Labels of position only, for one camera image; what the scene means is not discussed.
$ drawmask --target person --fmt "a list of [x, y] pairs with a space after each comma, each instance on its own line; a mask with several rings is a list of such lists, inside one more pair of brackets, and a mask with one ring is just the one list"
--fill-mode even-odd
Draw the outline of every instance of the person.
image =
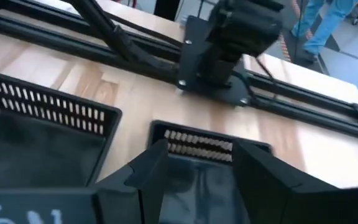
[[[295, 37], [304, 36], [307, 30], [313, 25], [319, 10], [324, 5], [325, 0], [309, 0], [303, 17], [295, 24], [291, 30]], [[334, 32], [335, 28], [350, 14], [358, 0], [332, 0], [328, 13], [321, 21], [312, 39], [303, 45], [306, 59], [312, 62], [317, 61], [320, 49], [325, 45], [328, 37]]]

